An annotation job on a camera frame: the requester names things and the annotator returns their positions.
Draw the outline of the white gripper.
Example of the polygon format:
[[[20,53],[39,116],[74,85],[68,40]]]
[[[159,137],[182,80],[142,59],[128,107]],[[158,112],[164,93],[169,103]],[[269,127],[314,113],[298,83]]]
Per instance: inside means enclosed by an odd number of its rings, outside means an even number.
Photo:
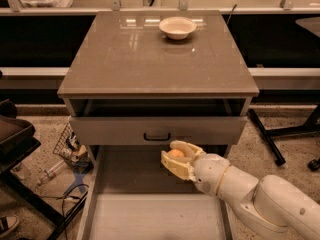
[[[204,154],[202,148],[184,141],[172,141],[170,150],[172,149],[181,150],[184,157],[171,158],[168,152],[162,151],[162,165],[178,178],[189,180],[189,167],[193,162],[192,159],[199,156],[193,164],[194,185],[198,191],[209,196],[216,196],[224,173],[230,167],[230,162],[217,154]]]

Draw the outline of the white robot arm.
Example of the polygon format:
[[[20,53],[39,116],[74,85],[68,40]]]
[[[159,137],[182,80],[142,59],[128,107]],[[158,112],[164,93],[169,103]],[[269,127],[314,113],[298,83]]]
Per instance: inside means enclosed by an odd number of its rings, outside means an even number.
[[[161,163],[200,192],[227,203],[244,225],[267,240],[279,240],[289,228],[306,240],[320,240],[320,205],[281,177],[258,179],[183,141],[171,142]]]

